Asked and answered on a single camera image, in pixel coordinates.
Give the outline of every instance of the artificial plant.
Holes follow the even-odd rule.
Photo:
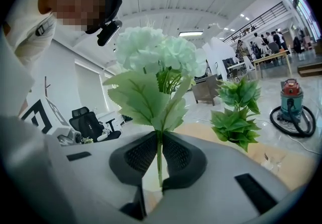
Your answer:
[[[230,141],[242,147],[246,152],[249,143],[256,143],[259,135],[254,130],[260,130],[250,117],[260,114],[257,99],[261,88],[257,81],[247,82],[243,78],[239,83],[222,82],[218,93],[222,101],[234,110],[224,109],[224,112],[212,111],[212,129],[221,141]]]
[[[151,125],[157,134],[157,169],[162,186],[164,131],[183,123],[186,93],[194,77],[205,74],[206,56],[186,39],[167,37],[161,29],[127,28],[116,41],[116,58],[125,72],[103,85],[117,85],[108,95],[133,122]]]

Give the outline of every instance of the black cap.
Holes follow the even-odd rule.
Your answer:
[[[88,26],[87,34],[95,33],[99,30],[105,23],[112,21],[117,12],[119,11],[120,6],[122,5],[122,0],[105,0],[105,17],[101,20],[98,25]]]

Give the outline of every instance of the vacuum hose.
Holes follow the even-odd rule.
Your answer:
[[[307,107],[303,106],[303,109],[305,109],[311,116],[312,118],[312,130],[311,130],[311,122],[308,120],[308,118],[306,117],[305,113],[302,111],[302,116],[304,118],[304,121],[307,125],[307,130],[306,131],[303,131],[299,126],[298,126],[298,123],[296,122],[296,119],[294,118],[294,116],[292,115],[292,112],[291,112],[291,108],[293,107],[294,105],[294,101],[292,99],[289,99],[287,101],[287,110],[288,110],[288,114],[291,118],[291,122],[294,124],[296,130],[298,132],[291,132],[283,127],[281,127],[279,124],[277,124],[275,122],[275,120],[273,119],[273,114],[274,112],[278,111],[281,109],[281,106],[278,106],[277,108],[273,109],[271,114],[270,114],[270,120],[271,122],[273,123],[273,125],[275,127],[277,127],[280,131],[282,131],[283,133],[285,134],[288,134],[288,135],[293,135],[293,136],[298,136],[298,137],[310,137],[314,134],[315,132],[315,128],[316,128],[316,121],[315,121],[315,117],[312,113],[312,111],[310,111]]]

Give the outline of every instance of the wet vacuum cleaner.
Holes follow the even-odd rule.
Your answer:
[[[313,113],[305,106],[303,106],[303,90],[299,86],[296,79],[288,79],[285,82],[281,82],[281,106],[273,109],[270,114],[271,122],[275,127],[285,134],[298,137],[310,137],[314,134],[316,128],[316,121]],[[279,111],[277,114],[277,123],[273,114]],[[305,114],[305,111],[310,115],[310,119]],[[303,131],[299,124],[302,118],[304,119],[307,130]],[[281,125],[288,126],[294,125],[296,131],[288,130]]]

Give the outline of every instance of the white hydrangea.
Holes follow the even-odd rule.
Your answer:
[[[172,67],[183,76],[199,77],[206,71],[206,54],[184,38],[165,37],[161,29],[127,28],[117,39],[117,61],[125,69],[157,73]]]

